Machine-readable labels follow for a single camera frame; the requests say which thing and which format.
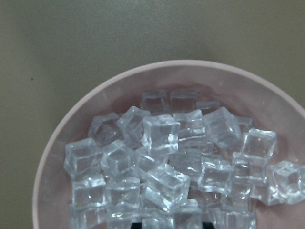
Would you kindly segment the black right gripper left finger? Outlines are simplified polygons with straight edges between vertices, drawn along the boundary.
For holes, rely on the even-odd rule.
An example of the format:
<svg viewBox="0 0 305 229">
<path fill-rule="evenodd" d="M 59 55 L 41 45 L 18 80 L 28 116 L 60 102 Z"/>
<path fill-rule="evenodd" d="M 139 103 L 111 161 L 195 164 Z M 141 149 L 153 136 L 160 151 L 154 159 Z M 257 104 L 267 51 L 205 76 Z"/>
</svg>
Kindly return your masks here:
<svg viewBox="0 0 305 229">
<path fill-rule="evenodd" d="M 142 223 L 141 222 L 133 222 L 131 224 L 131 229 L 142 229 Z"/>
</svg>

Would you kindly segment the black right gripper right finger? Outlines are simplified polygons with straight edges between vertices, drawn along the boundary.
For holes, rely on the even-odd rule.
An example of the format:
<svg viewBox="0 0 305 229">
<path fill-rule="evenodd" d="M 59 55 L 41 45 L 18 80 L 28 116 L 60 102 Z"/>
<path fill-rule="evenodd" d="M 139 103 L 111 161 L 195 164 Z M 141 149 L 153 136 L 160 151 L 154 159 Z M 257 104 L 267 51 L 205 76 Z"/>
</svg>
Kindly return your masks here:
<svg viewBox="0 0 305 229">
<path fill-rule="evenodd" d="M 203 222 L 202 227 L 203 229 L 214 229 L 214 225 L 211 222 Z"/>
</svg>

